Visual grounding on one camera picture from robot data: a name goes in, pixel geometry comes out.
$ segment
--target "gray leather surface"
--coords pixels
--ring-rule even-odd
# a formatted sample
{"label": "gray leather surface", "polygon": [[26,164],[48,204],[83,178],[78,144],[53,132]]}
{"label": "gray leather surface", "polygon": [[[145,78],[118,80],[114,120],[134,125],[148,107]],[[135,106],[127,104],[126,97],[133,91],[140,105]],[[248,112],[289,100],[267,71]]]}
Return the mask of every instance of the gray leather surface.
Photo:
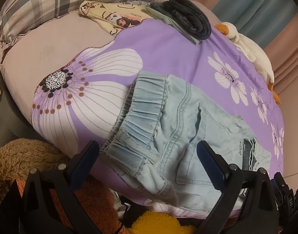
{"label": "gray leather surface", "polygon": [[17,138],[45,141],[25,119],[0,74],[0,147]]}

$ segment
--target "brown fur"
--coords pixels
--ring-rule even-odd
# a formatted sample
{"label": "brown fur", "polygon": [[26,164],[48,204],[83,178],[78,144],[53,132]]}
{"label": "brown fur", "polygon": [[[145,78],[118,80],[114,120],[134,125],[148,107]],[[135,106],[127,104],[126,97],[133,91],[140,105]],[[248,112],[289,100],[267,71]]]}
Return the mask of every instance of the brown fur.
{"label": "brown fur", "polygon": [[36,167],[47,170],[70,159],[52,145],[28,139],[17,139],[0,148],[0,203],[15,179],[26,180]]}

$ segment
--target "purple floral blanket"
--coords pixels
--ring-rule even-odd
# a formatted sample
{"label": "purple floral blanket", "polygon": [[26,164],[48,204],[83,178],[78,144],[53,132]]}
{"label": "purple floral blanket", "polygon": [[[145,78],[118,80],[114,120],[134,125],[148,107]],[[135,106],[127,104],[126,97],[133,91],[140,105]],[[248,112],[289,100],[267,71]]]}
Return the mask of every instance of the purple floral blanket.
{"label": "purple floral blanket", "polygon": [[[146,19],[101,48],[83,50],[37,87],[31,109],[33,127],[69,156],[91,139],[102,146],[141,69],[182,78],[229,114],[241,115],[261,146],[272,154],[270,178],[283,171],[280,108],[253,64],[214,27],[209,39],[194,45],[176,29]],[[137,201],[139,195],[128,191],[100,159],[92,173]]]}

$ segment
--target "metal screw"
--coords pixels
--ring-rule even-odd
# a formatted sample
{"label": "metal screw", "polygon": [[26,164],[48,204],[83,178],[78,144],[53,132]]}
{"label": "metal screw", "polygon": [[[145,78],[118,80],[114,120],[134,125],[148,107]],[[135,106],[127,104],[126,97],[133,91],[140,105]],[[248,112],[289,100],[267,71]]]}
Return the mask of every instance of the metal screw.
{"label": "metal screw", "polygon": [[37,172],[37,169],[36,168],[33,168],[33,169],[30,170],[30,173],[31,174],[35,174],[36,172]]}
{"label": "metal screw", "polygon": [[262,173],[262,174],[266,174],[267,171],[264,169],[264,168],[260,168],[259,171]]}
{"label": "metal screw", "polygon": [[236,170],[238,169],[238,166],[235,165],[234,163],[232,163],[232,164],[229,165],[229,168],[230,168],[231,170],[233,170],[233,171],[236,171]]}
{"label": "metal screw", "polygon": [[59,169],[60,171],[62,171],[62,170],[64,170],[66,167],[67,167],[67,165],[64,164],[64,163],[62,163],[62,164],[60,164],[60,165],[58,166],[58,169]]}

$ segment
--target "blue curtain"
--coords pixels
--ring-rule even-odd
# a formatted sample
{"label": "blue curtain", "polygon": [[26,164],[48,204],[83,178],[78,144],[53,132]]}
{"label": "blue curtain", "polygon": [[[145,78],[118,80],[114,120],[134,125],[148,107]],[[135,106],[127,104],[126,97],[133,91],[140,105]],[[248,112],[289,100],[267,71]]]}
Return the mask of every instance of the blue curtain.
{"label": "blue curtain", "polygon": [[298,12],[293,0],[220,0],[213,13],[265,48]]}

